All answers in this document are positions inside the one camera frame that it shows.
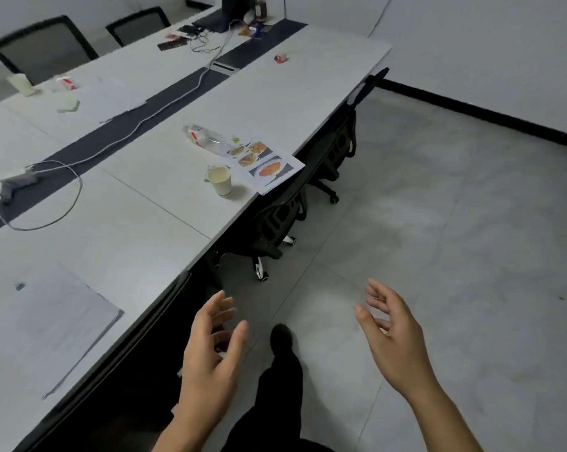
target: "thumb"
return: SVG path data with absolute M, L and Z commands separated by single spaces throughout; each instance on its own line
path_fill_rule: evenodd
M 355 304 L 355 317 L 363 329 L 363 333 L 367 338 L 367 342 L 369 342 L 369 346 L 372 349 L 381 346 L 382 341 L 385 341 L 385 339 L 382 338 L 385 338 L 385 336 L 369 310 L 362 304 Z
M 223 358 L 223 361 L 219 364 L 230 377 L 237 377 L 246 341 L 248 341 L 248 322 L 242 320 L 235 327 L 231 335 L 231 341 L 229 341 L 227 355 L 225 355 L 225 358 Z

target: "black pants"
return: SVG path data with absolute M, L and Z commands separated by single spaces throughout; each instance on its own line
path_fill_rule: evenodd
M 237 421 L 222 452 L 326 452 L 331 449 L 300 439 L 302 366 L 293 352 L 280 354 L 261 376 L 254 406 Z

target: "hand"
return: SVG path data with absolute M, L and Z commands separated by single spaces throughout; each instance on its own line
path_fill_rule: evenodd
M 196 444 L 202 444 L 221 421 L 236 390 L 248 338 L 248 322 L 240 322 L 233 333 L 212 334 L 214 327 L 232 319 L 236 312 L 233 298 L 225 298 L 221 290 L 197 312 L 191 326 L 183 359 L 181 395 L 173 422 Z M 224 358 L 214 350 L 221 342 L 229 342 Z
M 364 305 L 355 304 L 356 318 L 384 378 L 410 403 L 415 397 L 438 388 L 422 327 L 405 301 L 392 288 L 373 279 L 369 280 L 367 293 L 369 306 L 390 317 L 390 320 L 376 319 Z

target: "phone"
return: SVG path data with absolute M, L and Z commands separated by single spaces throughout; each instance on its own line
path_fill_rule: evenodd
M 200 33 L 202 33 L 202 31 L 204 31 L 202 27 L 196 27 L 195 25 L 183 25 L 178 30 L 182 33 L 187 33 L 187 35 L 191 35 L 191 36 L 197 36 Z
M 168 49 L 174 49 L 175 47 L 181 47 L 189 42 L 187 38 L 177 38 L 176 40 L 167 41 L 166 43 L 160 43 L 158 49 L 161 51 L 167 51 Z

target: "black shoe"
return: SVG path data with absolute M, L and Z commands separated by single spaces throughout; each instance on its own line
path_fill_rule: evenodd
M 283 324 L 277 324 L 273 327 L 271 332 L 271 350 L 273 355 L 277 356 L 285 352 L 292 351 L 292 343 L 294 342 L 294 335 L 292 330 Z

